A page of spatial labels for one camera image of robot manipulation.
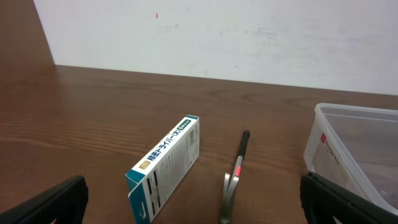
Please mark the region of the small black handled hammer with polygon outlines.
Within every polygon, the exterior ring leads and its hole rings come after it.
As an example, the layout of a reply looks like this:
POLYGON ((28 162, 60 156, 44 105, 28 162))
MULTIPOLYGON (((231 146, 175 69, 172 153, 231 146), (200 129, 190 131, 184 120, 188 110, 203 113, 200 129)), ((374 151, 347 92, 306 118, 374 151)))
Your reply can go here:
POLYGON ((239 145, 238 153, 236 156, 236 162, 232 174, 225 173, 224 184, 223 184, 223 197, 221 200, 221 209, 219 216, 220 224, 231 224, 232 223, 232 212, 234 206, 234 195, 236 187, 239 182, 240 173, 242 170, 243 160, 246 154, 246 149, 250 137, 248 130, 243 131, 243 136, 239 145))

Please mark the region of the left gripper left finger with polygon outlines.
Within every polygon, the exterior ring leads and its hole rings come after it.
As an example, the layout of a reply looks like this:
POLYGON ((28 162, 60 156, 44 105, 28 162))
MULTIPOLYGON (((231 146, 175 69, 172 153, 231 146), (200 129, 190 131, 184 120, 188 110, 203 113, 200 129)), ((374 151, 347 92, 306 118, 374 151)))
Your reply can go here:
POLYGON ((1 223, 81 224, 88 196, 85 178, 82 175, 76 175, 2 212, 1 223))

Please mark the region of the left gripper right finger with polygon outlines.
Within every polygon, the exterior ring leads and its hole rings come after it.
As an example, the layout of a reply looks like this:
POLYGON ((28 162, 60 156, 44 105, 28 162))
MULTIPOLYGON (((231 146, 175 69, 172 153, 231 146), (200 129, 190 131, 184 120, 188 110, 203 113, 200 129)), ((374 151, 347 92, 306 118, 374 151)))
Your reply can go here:
POLYGON ((301 176, 300 201, 308 224, 397 223, 397 215, 315 172, 301 176))

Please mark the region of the blue white screwdriver box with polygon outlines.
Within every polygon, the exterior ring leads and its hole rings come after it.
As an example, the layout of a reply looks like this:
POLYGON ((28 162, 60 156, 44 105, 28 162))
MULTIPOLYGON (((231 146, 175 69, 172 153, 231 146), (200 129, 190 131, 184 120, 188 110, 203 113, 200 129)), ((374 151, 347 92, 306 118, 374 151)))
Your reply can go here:
POLYGON ((137 224, 150 224, 200 154, 200 120, 186 115, 126 173, 137 224))

